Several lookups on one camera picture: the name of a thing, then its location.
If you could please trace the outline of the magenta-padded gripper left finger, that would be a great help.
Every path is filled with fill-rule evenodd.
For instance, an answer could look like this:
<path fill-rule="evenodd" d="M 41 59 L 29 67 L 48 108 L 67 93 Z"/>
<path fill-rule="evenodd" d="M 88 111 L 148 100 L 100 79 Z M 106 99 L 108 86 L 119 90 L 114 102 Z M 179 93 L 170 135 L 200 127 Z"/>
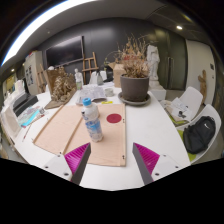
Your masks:
<path fill-rule="evenodd" d="M 91 144 L 87 143 L 65 155 L 54 156 L 43 166 L 43 169 L 74 184 L 79 184 L 90 154 Z"/>

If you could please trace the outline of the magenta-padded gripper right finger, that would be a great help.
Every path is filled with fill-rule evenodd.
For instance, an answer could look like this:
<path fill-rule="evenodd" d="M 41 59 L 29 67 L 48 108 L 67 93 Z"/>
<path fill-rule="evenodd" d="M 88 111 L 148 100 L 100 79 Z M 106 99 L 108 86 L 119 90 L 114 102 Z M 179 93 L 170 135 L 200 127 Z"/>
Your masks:
<path fill-rule="evenodd" d="M 133 144 L 132 152 L 145 185 L 182 169 L 167 154 L 157 154 L 138 143 Z"/>

